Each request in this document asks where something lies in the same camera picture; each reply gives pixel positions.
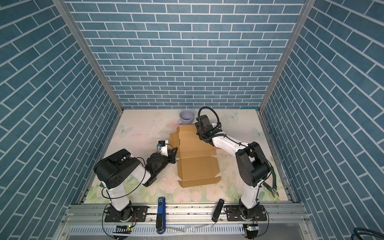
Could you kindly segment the brown cardboard box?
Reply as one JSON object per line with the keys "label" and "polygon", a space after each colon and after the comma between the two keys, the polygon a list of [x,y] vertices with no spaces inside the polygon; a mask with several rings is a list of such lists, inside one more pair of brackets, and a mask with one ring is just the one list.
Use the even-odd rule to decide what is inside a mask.
{"label": "brown cardboard box", "polygon": [[217,184],[221,180],[217,148],[201,141],[195,126],[179,126],[170,134],[177,147],[179,184],[182,188]]}

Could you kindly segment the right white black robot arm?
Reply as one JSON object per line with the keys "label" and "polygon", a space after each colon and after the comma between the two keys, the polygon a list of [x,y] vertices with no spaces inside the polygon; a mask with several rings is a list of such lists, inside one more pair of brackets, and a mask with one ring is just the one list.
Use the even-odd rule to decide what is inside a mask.
{"label": "right white black robot arm", "polygon": [[195,126],[200,140],[226,151],[236,158],[238,171],[244,182],[244,190],[240,198],[240,206],[251,210],[259,204],[260,187],[272,172],[272,165],[262,153],[257,142],[245,143],[229,137],[222,131],[218,115],[217,122],[212,124],[207,115],[198,113]]}

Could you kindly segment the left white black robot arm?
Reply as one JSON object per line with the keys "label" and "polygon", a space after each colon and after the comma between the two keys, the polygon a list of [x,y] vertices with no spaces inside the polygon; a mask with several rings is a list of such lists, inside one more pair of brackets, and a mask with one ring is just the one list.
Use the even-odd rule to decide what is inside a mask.
{"label": "left white black robot arm", "polygon": [[106,189],[105,198],[111,200],[114,210],[121,213],[129,208],[131,201],[124,187],[127,178],[134,177],[140,185],[150,186],[168,164],[176,163],[177,152],[177,147],[166,144],[143,164],[138,157],[122,149],[97,162],[94,172]]}

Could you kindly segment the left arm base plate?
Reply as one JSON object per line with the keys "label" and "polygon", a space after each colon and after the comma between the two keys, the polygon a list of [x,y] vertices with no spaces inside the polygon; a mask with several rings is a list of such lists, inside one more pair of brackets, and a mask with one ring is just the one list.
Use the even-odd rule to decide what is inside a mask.
{"label": "left arm base plate", "polygon": [[117,211],[109,205],[104,211],[104,221],[107,223],[144,222],[148,213],[148,206],[128,205],[122,211]]}

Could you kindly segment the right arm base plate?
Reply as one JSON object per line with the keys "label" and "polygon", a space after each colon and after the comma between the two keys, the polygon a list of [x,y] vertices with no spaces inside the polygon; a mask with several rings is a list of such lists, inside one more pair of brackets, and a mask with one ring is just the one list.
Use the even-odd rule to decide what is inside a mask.
{"label": "right arm base plate", "polygon": [[256,205],[252,209],[247,209],[243,205],[226,205],[224,212],[228,222],[239,221],[267,221],[267,213],[263,205]]}

